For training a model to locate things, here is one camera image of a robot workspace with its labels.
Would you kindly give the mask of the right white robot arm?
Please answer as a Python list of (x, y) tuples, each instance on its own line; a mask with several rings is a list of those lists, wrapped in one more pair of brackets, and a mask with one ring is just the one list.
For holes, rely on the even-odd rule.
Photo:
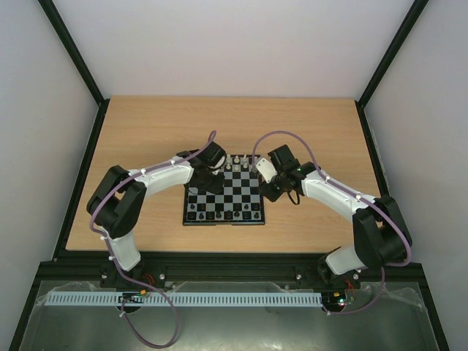
[(286, 145), (259, 158), (260, 193), (271, 202), (283, 194), (316, 200), (352, 225), (353, 242), (327, 253), (318, 263), (320, 281), (337, 285), (346, 273), (361, 268), (380, 269), (410, 260), (412, 239), (396, 201), (389, 195), (374, 197), (331, 178), (312, 162), (301, 164)]

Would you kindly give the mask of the black and white chessboard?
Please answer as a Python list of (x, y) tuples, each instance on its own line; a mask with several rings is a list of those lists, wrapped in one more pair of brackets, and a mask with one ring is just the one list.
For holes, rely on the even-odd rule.
[[(192, 185), (185, 186), (184, 226), (201, 226), (216, 224), (231, 225), (264, 225), (265, 211), (263, 196), (259, 190), (259, 179), (256, 172), (250, 170), (252, 155), (231, 154), (227, 157), (225, 166), (219, 171), (224, 174), (223, 193), (213, 194), (198, 190)], [(248, 164), (248, 170), (243, 171), (243, 164)], [(242, 219), (244, 206), (249, 204), (252, 218)], [(216, 212), (222, 212), (222, 218), (216, 218)], [(236, 219), (234, 212), (239, 211)]]

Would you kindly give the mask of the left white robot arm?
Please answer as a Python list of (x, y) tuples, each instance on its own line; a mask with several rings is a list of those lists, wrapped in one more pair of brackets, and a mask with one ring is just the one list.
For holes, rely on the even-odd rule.
[(141, 258), (133, 229), (145, 199), (178, 185), (219, 193), (224, 183), (220, 168), (226, 159), (226, 151), (212, 141), (204, 148), (179, 152), (145, 169), (111, 167), (86, 206), (90, 228), (101, 233), (110, 259), (121, 270), (131, 271)]

